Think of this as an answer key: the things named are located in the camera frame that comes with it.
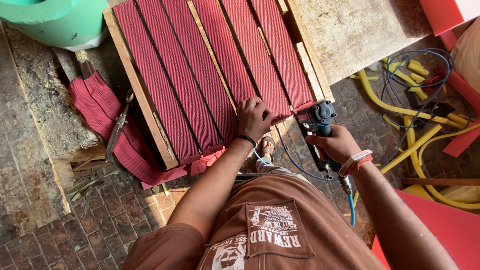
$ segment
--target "foot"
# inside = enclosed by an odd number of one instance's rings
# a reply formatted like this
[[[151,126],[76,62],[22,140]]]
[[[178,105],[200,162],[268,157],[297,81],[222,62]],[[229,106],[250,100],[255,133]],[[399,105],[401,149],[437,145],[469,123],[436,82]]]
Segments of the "foot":
[[[263,141],[262,144],[263,156],[268,157],[270,160],[273,160],[273,155],[275,154],[275,145],[271,142]]]

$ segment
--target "hand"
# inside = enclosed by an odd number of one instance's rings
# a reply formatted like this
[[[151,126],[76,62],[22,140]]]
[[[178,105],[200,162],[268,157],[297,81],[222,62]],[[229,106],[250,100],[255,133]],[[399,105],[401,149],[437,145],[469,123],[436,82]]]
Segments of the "hand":
[[[310,135],[306,136],[305,140],[317,146],[322,160],[326,160],[328,155],[331,159],[343,165],[351,156],[361,152],[360,147],[345,127],[332,124],[330,127],[332,128],[330,138]]]
[[[243,100],[237,107],[239,135],[245,135],[255,142],[270,131],[275,114],[259,97]]]

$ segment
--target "bracelet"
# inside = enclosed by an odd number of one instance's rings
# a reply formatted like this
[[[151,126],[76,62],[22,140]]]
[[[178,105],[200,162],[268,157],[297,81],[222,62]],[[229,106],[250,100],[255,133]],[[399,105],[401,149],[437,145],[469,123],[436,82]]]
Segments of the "bracelet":
[[[356,168],[358,168],[361,164],[368,161],[367,159],[372,160],[372,151],[371,150],[363,150],[360,153],[352,155],[345,164],[343,164],[342,168],[338,171],[338,175],[345,176],[352,170],[352,165],[354,163],[357,164]]]
[[[245,139],[249,142],[251,142],[253,144],[253,147],[255,148],[255,146],[257,146],[257,143],[250,137],[246,136],[246,135],[238,135],[237,138],[240,138],[240,139]]]

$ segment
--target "wooden pallet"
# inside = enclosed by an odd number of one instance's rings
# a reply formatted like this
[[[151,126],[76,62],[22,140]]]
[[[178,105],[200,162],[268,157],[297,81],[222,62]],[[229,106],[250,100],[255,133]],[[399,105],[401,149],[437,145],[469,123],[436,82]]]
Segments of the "wooden pallet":
[[[187,2],[195,18],[195,21],[197,22],[197,26],[200,29],[200,33],[204,38],[204,42],[208,50],[210,51],[210,56],[212,57],[212,60],[216,66],[217,72],[222,81],[224,82],[225,91],[230,98],[232,106],[235,107],[235,104],[231,100],[227,85],[225,84],[225,80],[213,55],[213,51],[211,50],[211,46],[208,42],[208,39],[206,38],[206,34],[203,30],[200,19],[198,18],[197,11],[195,10],[193,3],[190,0],[188,0]],[[315,54],[315,51],[313,50],[311,38],[307,34],[307,30],[305,28],[295,1],[277,0],[277,5],[280,12],[282,13],[282,18],[287,27],[292,43],[294,44],[294,47],[297,51],[297,56],[300,60],[300,64],[303,67],[307,82],[310,86],[313,100],[317,101],[326,98],[334,101],[323,68]],[[120,31],[120,27],[118,25],[117,19],[115,18],[115,15],[113,14],[112,8],[104,9],[103,15],[107,23],[108,29],[110,30],[110,34],[113,38],[117,51],[120,55],[120,59],[132,85],[135,96],[137,97],[140,108],[144,114],[145,120],[148,124],[148,127],[150,128],[150,131],[152,132],[155,144],[165,163],[165,167],[167,170],[175,168],[179,166],[179,162],[175,157],[171,143],[167,139],[167,133],[163,129],[162,125],[160,124],[160,120],[155,113],[155,107],[153,105],[153,102],[149,98],[149,94],[147,92],[143,79],[134,66],[133,57],[128,50],[128,46],[126,45],[126,41]]]

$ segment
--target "pants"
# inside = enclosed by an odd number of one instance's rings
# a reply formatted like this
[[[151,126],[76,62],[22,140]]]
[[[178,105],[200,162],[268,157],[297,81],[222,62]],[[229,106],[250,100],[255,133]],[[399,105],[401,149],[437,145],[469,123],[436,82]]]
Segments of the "pants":
[[[240,181],[245,181],[254,177],[262,176],[265,174],[269,173],[277,173],[277,174],[283,174],[283,175],[288,175],[288,176],[293,176],[297,177],[299,179],[302,179],[303,181],[306,181],[310,183],[303,175],[298,174],[298,173],[293,173],[283,167],[277,167],[272,164],[272,161],[270,160],[269,157],[262,157],[262,160],[267,163],[267,166],[261,161],[257,160],[257,172],[258,173],[241,173],[239,172],[237,175],[237,179],[235,183],[240,182]]]

